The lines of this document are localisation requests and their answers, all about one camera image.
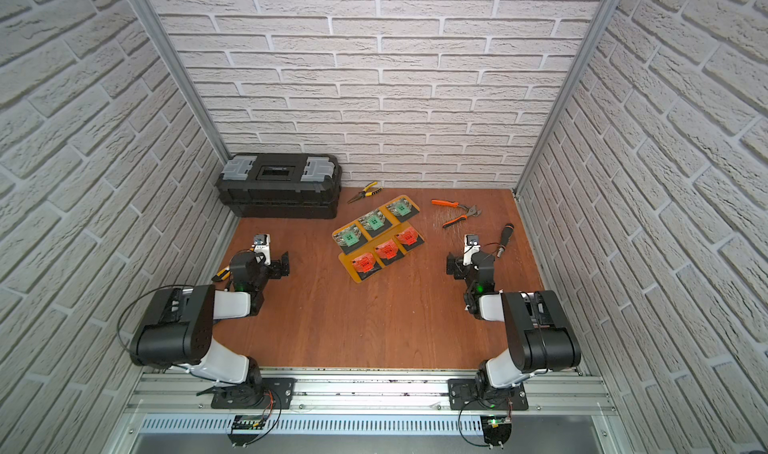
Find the red tea bag small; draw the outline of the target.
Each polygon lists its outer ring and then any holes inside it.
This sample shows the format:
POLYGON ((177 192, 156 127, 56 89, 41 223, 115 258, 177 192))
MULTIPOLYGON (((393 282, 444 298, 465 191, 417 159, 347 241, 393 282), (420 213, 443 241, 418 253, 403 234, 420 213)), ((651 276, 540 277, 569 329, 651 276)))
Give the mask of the red tea bag small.
POLYGON ((389 239, 375 247, 375 254, 385 266, 393 264, 404 257, 399 244, 394 239, 389 239))

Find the green tea bag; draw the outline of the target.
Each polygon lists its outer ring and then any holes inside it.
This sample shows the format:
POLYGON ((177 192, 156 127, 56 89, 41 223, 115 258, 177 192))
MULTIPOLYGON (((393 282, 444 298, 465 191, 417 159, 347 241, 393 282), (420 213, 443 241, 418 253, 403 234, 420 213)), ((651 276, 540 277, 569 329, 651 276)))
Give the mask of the green tea bag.
POLYGON ((383 234, 392 226, 392 222, 380 209, 375 209, 361 216, 358 222, 371 238, 383 234))
POLYGON ((399 222, 406 222, 420 213, 419 209, 405 196, 391 201, 386 208, 399 222))
POLYGON ((344 254, 349 254, 364 246, 368 239, 357 224, 350 224, 332 235, 344 254))

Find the red tea bag large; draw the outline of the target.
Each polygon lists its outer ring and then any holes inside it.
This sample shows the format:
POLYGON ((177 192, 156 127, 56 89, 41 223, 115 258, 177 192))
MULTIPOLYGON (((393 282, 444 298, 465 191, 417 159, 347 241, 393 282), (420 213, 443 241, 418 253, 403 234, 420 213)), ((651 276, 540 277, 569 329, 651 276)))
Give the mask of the red tea bag large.
POLYGON ((367 279, 381 269, 376 257, 370 252, 355 257, 351 263, 356 275, 361 281, 367 279))

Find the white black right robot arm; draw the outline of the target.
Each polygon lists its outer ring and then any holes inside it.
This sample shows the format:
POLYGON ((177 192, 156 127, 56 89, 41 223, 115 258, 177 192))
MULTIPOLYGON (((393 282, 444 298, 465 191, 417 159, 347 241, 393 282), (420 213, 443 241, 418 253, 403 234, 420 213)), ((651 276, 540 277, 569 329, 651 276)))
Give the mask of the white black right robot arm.
POLYGON ((495 257, 482 251, 446 258, 446 273, 466 284, 465 310, 478 320, 505 325, 507 348, 483 361, 475 375, 472 396, 486 404, 535 375, 575 368, 582 358, 556 293, 497 290, 494 263, 495 257))

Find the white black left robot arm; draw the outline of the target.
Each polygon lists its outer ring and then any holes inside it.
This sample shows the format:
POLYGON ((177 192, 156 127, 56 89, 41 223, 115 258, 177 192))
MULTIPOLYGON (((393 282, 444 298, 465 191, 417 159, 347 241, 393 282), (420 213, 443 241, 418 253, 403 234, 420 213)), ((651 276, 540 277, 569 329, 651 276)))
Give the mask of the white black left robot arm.
POLYGON ((257 391, 262 383, 257 362, 218 342, 213 327, 217 321, 258 315, 267 283, 290 274, 290 257, 284 253, 269 260, 263 251, 243 251, 232 257, 228 272, 229 290, 205 284, 152 292, 128 344, 131 361, 157 369, 182 368, 223 389, 257 391))

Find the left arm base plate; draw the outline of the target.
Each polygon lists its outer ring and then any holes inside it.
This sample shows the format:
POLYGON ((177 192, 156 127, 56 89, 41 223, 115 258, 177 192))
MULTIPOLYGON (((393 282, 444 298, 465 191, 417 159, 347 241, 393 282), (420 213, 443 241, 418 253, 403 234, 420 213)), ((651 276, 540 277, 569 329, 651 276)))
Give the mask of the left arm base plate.
POLYGON ((243 383, 213 388, 212 409, 288 409, 295 378, 263 378, 260 384, 243 383))

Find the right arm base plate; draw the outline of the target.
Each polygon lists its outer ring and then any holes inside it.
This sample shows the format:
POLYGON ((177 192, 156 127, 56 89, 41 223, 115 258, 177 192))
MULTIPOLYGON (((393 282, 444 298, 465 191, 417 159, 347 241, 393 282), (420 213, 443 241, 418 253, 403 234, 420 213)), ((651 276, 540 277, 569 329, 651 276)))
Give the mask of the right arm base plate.
POLYGON ((529 409, 522 384, 508 388, 481 386, 475 379, 454 378, 447 381, 450 408, 455 411, 498 410, 522 412, 529 409))

